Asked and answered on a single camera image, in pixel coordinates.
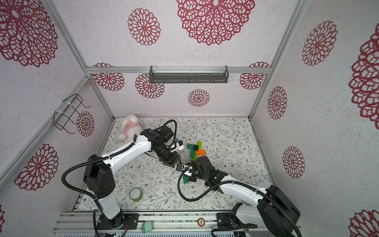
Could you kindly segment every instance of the black wire rack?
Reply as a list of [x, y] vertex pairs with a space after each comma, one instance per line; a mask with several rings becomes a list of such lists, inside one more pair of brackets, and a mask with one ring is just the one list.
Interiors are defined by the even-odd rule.
[[[70, 98], [72, 98], [73, 96], [75, 96], [75, 98], [72, 100], [72, 102], [69, 102], [68, 100], [69, 100]], [[77, 99], [77, 100], [79, 101], [79, 104], [78, 104], [78, 106], [76, 106], [76, 107], [72, 106], [72, 103], [74, 103], [75, 99]], [[54, 125], [56, 128], [58, 128], [59, 130], [65, 130], [65, 131], [66, 131], [67, 133], [69, 133], [69, 134], [75, 134], [75, 133], [72, 133], [72, 132], [69, 132], [69, 131], [66, 130], [66, 128], [65, 128], [66, 124], [68, 123], [68, 121], [71, 121], [71, 122], [72, 122], [73, 124], [75, 124], [75, 125], [77, 124], [77, 123], [75, 123], [75, 122], [71, 119], [71, 117], [74, 115], [75, 112], [78, 113], [78, 115], [80, 115], [80, 113], [78, 112], [78, 108], [79, 108], [80, 105], [83, 105], [85, 108], [89, 108], [89, 107], [91, 107], [91, 106], [85, 106], [85, 105], [83, 104], [83, 98], [82, 98], [78, 93], [75, 93], [75, 94], [73, 94], [73, 95], [67, 97], [66, 99], [63, 100], [63, 102], [68, 103], [69, 106], [68, 106], [64, 111], [55, 111], [55, 112], [54, 112], [54, 116], [53, 116], [53, 125]], [[66, 113], [66, 110], [67, 110], [68, 108], [70, 108], [70, 107], [73, 108], [74, 111], [71, 113], [70, 116], [68, 116], [67, 113]], [[58, 123], [58, 121], [59, 121], [59, 119], [60, 119], [60, 117], [61, 117], [62, 115], [64, 115], [65, 117], [68, 118], [67, 121], [64, 123], [63, 126], [62, 126], [60, 123]]]

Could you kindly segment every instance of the floral tablecloth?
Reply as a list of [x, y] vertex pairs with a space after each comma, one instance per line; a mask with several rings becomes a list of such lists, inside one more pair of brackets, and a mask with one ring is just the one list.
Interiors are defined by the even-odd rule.
[[[251, 125], [247, 118], [139, 118], [141, 126], [156, 128], [165, 121], [175, 119], [178, 123], [177, 138], [187, 144], [202, 142], [202, 149], [216, 169], [233, 177], [261, 187], [271, 185], [270, 177], [262, 161]], [[122, 132], [123, 118], [116, 120], [106, 142], [103, 154], [119, 147], [121, 140], [117, 135]], [[174, 130], [173, 123], [168, 125]], [[190, 151], [179, 151], [182, 163], [189, 162]], [[142, 154], [114, 176], [116, 182], [115, 196], [122, 210], [227, 210], [231, 209], [238, 198], [211, 191], [196, 202], [186, 202], [176, 188], [180, 173], [173, 168], [162, 165], [158, 159]], [[143, 191], [143, 198], [133, 202], [129, 192], [133, 188]], [[203, 180], [196, 183], [181, 184], [182, 193], [193, 198], [203, 193], [207, 187]], [[84, 195], [79, 205], [81, 210], [96, 209], [94, 201]]]

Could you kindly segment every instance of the stuffed toy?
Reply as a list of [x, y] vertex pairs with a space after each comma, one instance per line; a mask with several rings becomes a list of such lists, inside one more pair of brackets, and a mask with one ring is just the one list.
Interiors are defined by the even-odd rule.
[[135, 115], [128, 115], [121, 123], [121, 125], [124, 127], [124, 130], [121, 134], [118, 135], [118, 139], [125, 139], [125, 141], [120, 144], [120, 147], [133, 141], [134, 134], [140, 135], [143, 131], [141, 125], [138, 122], [138, 118]]

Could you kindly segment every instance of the toy building block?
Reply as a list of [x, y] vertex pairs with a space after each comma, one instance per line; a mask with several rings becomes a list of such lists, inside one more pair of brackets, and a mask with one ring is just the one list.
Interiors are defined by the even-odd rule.
[[195, 154], [196, 154], [196, 155], [200, 155], [200, 156], [204, 156], [204, 155], [205, 155], [205, 150], [198, 150], [198, 151], [195, 151]]
[[196, 151], [191, 150], [191, 152], [190, 152], [190, 154], [189, 154], [189, 157], [190, 157], [190, 158], [195, 158], [195, 155], [196, 155]]
[[190, 182], [188, 181], [187, 176], [183, 176], [183, 183], [184, 184], [189, 184]]
[[201, 145], [202, 145], [201, 141], [198, 141], [197, 145], [187, 144], [187, 149], [191, 150], [191, 153], [189, 154], [191, 161], [195, 161], [198, 155], [200, 156], [205, 155], [205, 151], [201, 150]]

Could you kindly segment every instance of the red mandala print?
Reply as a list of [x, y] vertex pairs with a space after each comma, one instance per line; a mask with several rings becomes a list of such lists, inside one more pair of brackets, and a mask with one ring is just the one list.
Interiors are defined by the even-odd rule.
[[350, 237], [379, 236], [379, 213], [377, 210], [362, 210], [350, 218]]
[[314, 66], [324, 61], [334, 47], [337, 26], [333, 21], [324, 21], [314, 28], [303, 47], [303, 61], [308, 66]]
[[0, 0], [0, 24], [5, 59], [39, 67], [55, 58], [58, 35], [39, 0]]
[[268, 97], [267, 109], [271, 118], [279, 119], [283, 116], [285, 108], [287, 107], [287, 94], [285, 90], [277, 86], [275, 87]]
[[29, 160], [24, 170], [14, 180], [20, 189], [37, 190], [50, 182], [58, 167], [58, 156], [54, 147], [42, 144]]
[[[108, 63], [98, 63], [94, 67], [113, 67]], [[118, 91], [124, 86], [124, 77], [121, 73], [94, 73], [95, 82], [109, 91]]]
[[[256, 62], [251, 64], [249, 67], [269, 67], [270, 65], [265, 62]], [[257, 89], [260, 88], [262, 82], [265, 78], [264, 73], [243, 73], [240, 76], [240, 84], [246, 89]]]
[[94, 117], [88, 111], [83, 111], [76, 120], [76, 126], [82, 136], [89, 137], [95, 130]]
[[199, 43], [221, 44], [241, 31], [254, 0], [177, 0], [182, 27]]
[[147, 73], [139, 75], [136, 78], [137, 91], [146, 98], [158, 98], [164, 92], [163, 84], [152, 84]]
[[288, 147], [283, 154], [283, 165], [292, 178], [299, 178], [305, 171], [303, 154], [294, 146]]
[[5, 212], [1, 209], [0, 205], [0, 233], [2, 232], [3, 224], [5, 223], [4, 214]]
[[358, 105], [361, 117], [370, 118], [379, 129], [379, 24], [370, 40], [360, 47], [360, 55], [351, 70], [351, 102]]
[[188, 101], [195, 107], [202, 107], [209, 101], [209, 93], [203, 89], [196, 89], [190, 92], [188, 95]]
[[155, 44], [161, 35], [157, 18], [149, 10], [142, 8], [132, 11], [128, 28], [133, 38], [142, 45]]

